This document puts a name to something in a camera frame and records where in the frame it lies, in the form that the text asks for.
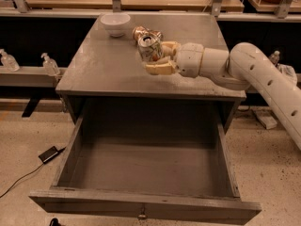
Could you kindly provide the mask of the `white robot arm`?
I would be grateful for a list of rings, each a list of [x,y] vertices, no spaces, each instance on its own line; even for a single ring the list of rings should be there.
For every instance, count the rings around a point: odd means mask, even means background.
[[[180,45],[168,41],[163,47],[167,51],[165,57],[143,63],[148,73],[203,76],[219,87],[233,90],[253,87],[301,149],[301,89],[255,45],[241,42],[226,51],[192,42]]]

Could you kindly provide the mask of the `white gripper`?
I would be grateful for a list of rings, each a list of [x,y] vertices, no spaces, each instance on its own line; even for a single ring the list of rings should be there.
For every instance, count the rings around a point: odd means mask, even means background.
[[[151,75],[171,75],[177,71],[177,65],[178,73],[181,76],[198,77],[204,52],[202,44],[188,42],[180,45],[176,41],[162,41],[161,45],[165,57],[153,62],[144,62],[143,67],[147,73]],[[176,56],[176,63],[171,59],[174,56]]]

